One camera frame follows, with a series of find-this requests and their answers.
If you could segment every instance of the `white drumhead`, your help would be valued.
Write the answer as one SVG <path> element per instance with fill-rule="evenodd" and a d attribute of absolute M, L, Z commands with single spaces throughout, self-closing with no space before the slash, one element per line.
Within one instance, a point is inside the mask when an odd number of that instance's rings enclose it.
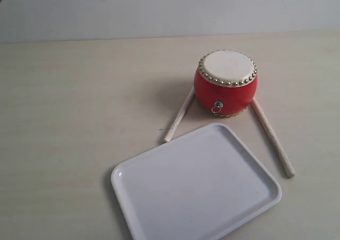
<path fill-rule="evenodd" d="M 247 56 L 230 50 L 213 52 L 202 62 L 205 71 L 215 78 L 239 82 L 251 76 L 254 65 Z"/>

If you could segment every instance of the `red drum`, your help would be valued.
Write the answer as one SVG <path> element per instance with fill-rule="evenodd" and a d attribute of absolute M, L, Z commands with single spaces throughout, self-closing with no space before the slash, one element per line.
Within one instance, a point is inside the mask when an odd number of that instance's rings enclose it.
<path fill-rule="evenodd" d="M 254 61 L 241 53 L 219 50 L 200 60 L 194 90 L 203 108 L 215 115 L 232 116 L 248 106 L 257 83 Z"/>

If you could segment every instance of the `table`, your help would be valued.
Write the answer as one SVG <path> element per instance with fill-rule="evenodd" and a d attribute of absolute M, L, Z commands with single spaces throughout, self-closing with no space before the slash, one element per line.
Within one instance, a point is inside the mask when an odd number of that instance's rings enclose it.
<path fill-rule="evenodd" d="M 131 239 L 111 171 L 159 145 L 218 49 L 256 61 L 256 97 L 296 170 L 285 177 L 251 108 L 216 118 L 194 102 L 175 137 L 225 123 L 283 189 L 224 239 L 338 239 L 340 30 L 0 45 L 1 239 Z"/>

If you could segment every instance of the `tray rim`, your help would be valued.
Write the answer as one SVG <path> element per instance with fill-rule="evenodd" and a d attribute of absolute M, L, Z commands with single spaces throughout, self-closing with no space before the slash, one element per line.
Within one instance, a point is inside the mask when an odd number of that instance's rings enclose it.
<path fill-rule="evenodd" d="M 127 226 L 129 228 L 130 234 L 132 235 L 132 238 L 134 240 L 138 240 L 139 237 L 136 235 L 135 229 L 132 225 L 132 221 L 130 221 L 130 219 L 128 218 L 128 211 L 126 208 L 126 202 L 124 202 L 122 200 L 122 197 L 120 196 L 120 190 L 119 187 L 117 186 L 117 172 L 121 169 L 121 167 L 123 168 L 127 168 L 124 165 L 125 164 L 129 164 L 131 162 L 134 162 L 135 160 L 140 160 L 140 159 L 145 159 L 149 154 L 149 152 L 152 151 L 157 151 L 158 149 L 162 149 L 163 147 L 166 147 L 167 145 L 174 145 L 176 142 L 181 141 L 182 139 L 190 136 L 190 135 L 195 135 L 197 132 L 200 131 L 204 131 L 204 129 L 206 128 L 211 128 L 211 127 L 223 127 L 225 128 L 227 131 L 229 131 L 231 133 L 231 135 L 237 140 L 237 142 L 239 142 L 239 144 L 247 151 L 248 155 L 250 155 L 250 157 L 260 166 L 260 168 L 266 173 L 266 175 L 270 178 L 270 180 L 274 183 L 276 189 L 277 189 L 277 195 L 276 197 L 268 202 L 266 205 L 264 205 L 263 207 L 261 207 L 260 209 L 256 210 L 255 212 L 249 214 L 248 216 L 245 216 L 243 219 L 239 220 L 238 222 L 232 224 L 231 226 L 225 228 L 224 230 L 221 230 L 221 232 L 217 233 L 216 235 L 213 236 L 213 238 L 207 239 L 207 240 L 218 240 L 221 239 L 223 237 L 225 237 L 226 235 L 228 235 L 229 233 L 231 233 L 232 231 L 236 230 L 237 228 L 245 225 L 247 222 L 249 222 L 250 220 L 256 218 L 257 216 L 259 216 L 260 214 L 264 213 L 265 211 L 269 210 L 271 207 L 275 206 L 282 198 L 282 188 L 279 184 L 279 182 L 274 178 L 274 176 L 269 172 L 269 170 L 260 162 L 260 160 L 248 149 L 248 147 L 242 142 L 242 140 L 232 131 L 232 129 L 230 127 L 228 127 L 227 125 L 223 124 L 223 123 L 209 123 L 207 125 L 204 125 L 202 127 L 199 127 L 189 133 L 183 134 L 181 136 L 179 136 L 176 139 L 171 140 L 170 142 L 161 144 L 157 147 L 151 148 L 145 152 L 142 152 L 130 159 L 127 159 L 121 163 L 119 163 L 118 165 L 115 166 L 115 168 L 113 169 L 112 173 L 111 173 L 111 184 L 113 186 L 115 195 L 117 197 L 118 203 L 120 205 L 120 208 L 122 209 L 123 212 L 123 216 L 125 218 L 125 221 L 127 223 Z"/>

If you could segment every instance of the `plastic tray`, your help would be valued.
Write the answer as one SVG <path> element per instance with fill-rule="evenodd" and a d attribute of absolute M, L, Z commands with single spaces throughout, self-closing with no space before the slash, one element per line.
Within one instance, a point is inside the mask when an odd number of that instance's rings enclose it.
<path fill-rule="evenodd" d="M 280 185 L 223 124 L 120 163 L 112 185 L 135 240 L 215 240 L 274 206 Z"/>

